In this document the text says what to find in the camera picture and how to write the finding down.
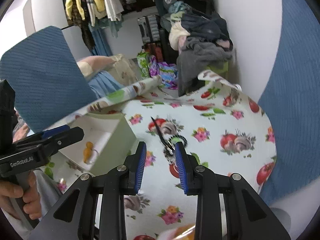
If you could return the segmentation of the left hand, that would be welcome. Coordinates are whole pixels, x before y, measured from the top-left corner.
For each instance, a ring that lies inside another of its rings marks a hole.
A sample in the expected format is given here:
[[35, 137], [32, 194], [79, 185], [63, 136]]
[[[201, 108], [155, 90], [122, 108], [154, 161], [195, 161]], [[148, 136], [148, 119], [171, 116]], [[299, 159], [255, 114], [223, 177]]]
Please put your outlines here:
[[23, 191], [22, 187], [9, 181], [1, 180], [1, 209], [12, 217], [20, 219], [18, 213], [13, 208], [10, 198], [22, 198], [24, 202], [23, 210], [30, 219], [35, 220], [42, 216], [40, 194], [37, 190], [36, 176], [33, 171], [28, 176], [29, 189]]

